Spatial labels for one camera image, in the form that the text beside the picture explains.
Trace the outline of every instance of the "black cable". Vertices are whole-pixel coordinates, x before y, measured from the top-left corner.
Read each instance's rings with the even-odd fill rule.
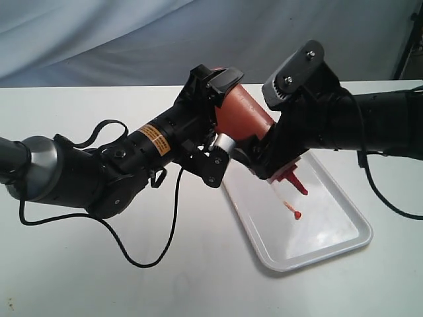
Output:
[[[377,189],[377,186],[375,185],[375,182],[373,181],[373,177],[371,176],[369,161],[367,159],[367,154],[369,154],[369,153],[367,151],[367,142],[366,142],[366,139],[365,139],[364,119],[363,119],[362,110],[361,110],[359,104],[357,103],[357,100],[354,98],[354,96],[348,90],[346,90],[345,88],[342,88],[342,91],[344,92],[346,97],[348,97],[352,101],[352,103],[354,104],[354,106],[357,108],[357,111],[358,111],[358,115],[359,115],[359,119],[360,119],[360,134],[361,134],[360,143],[361,143],[362,154],[363,154],[360,162],[361,162],[362,166],[364,167],[365,176],[367,177],[367,180],[368,180],[369,185],[372,188],[373,192],[387,207],[392,209],[398,215],[401,215],[401,216],[409,218],[409,219],[423,220],[423,215],[414,215],[412,213],[406,213],[405,211],[402,211],[399,208],[395,207]]]
[[[180,186],[180,179],[182,178],[183,172],[184,172],[184,169],[181,168],[180,171],[179,171],[179,174],[178,174],[178,178],[176,179],[176,186],[175,186],[175,190],[174,190],[173,221],[172,221],[171,232],[169,234],[169,239],[167,240],[166,246],[163,249],[163,251],[161,252],[160,256],[157,258],[157,260],[155,260],[154,262],[148,263],[148,264],[141,264],[141,263],[138,263],[135,260],[133,260],[129,256],[129,254],[126,252],[126,249],[125,249],[124,245],[122,244],[122,241],[120,240],[118,234],[112,228],[112,226],[110,226],[105,220],[100,219],[100,218],[96,218],[92,215],[89,215],[89,214],[86,214],[86,213],[71,213],[71,214],[68,214],[68,215],[56,216],[56,217],[51,217],[51,218],[42,219],[42,220],[38,220],[38,221],[27,221],[25,219],[25,214],[24,214],[25,200],[26,200],[26,197],[25,197],[26,196],[26,184],[25,183],[23,183],[23,186],[21,186],[21,189],[20,189],[20,192],[22,193],[22,195],[21,195],[20,200],[19,200],[19,220],[25,226],[38,226],[38,225],[43,225],[44,223],[50,223],[50,222],[53,222],[53,221],[69,219],[69,218],[77,218],[78,217],[78,218],[93,219],[93,220],[101,223],[103,226],[105,226],[110,231],[113,238],[118,243],[119,248],[122,251],[125,259],[127,259],[128,262],[130,262],[132,265],[134,265],[136,267],[140,267],[142,269],[145,269],[145,268],[148,268],[148,267],[153,267],[153,266],[156,266],[157,264],[159,264],[159,262],[165,257],[165,254],[166,254],[167,250],[169,249],[169,246],[171,246],[174,231],[175,231],[175,228],[176,228],[176,216],[178,215],[179,186]]]

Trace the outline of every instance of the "screw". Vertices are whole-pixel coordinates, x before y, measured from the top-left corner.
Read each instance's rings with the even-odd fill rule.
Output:
[[[285,78],[285,84],[290,85],[293,83],[293,79],[291,76]]]
[[[125,152],[125,151],[123,151],[123,150],[117,150],[117,151],[114,153],[114,157],[115,157],[116,159],[122,159],[122,158],[124,158],[124,157],[125,157],[125,155],[126,155],[126,152]]]
[[[307,52],[308,59],[313,59],[313,57],[315,56],[316,56],[316,53],[314,51]]]

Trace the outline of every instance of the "white tray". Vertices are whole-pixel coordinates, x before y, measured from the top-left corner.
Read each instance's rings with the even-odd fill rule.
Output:
[[[270,185],[231,161],[224,186],[262,263],[289,271],[365,246],[372,229],[310,152],[295,175],[308,189],[300,194],[286,180]],[[300,220],[285,207],[302,213]]]

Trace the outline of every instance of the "white tabletop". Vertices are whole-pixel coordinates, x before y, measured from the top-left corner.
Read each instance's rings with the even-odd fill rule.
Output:
[[[353,93],[420,85],[345,83]],[[260,85],[246,85],[258,100]],[[101,120],[134,130],[173,104],[180,87],[0,89],[0,136],[60,133],[84,141]],[[108,127],[100,142],[120,130]],[[174,241],[152,269],[126,262],[110,234],[88,219],[24,227],[18,202],[0,190],[0,316],[421,316],[423,222],[397,216],[371,192],[353,152],[315,151],[374,229],[367,248],[275,273],[257,259],[222,189],[184,174]],[[371,158],[381,191],[421,209],[423,162]],[[110,222],[129,253],[154,260],[169,234],[178,166]],[[29,203],[29,219],[74,211]]]

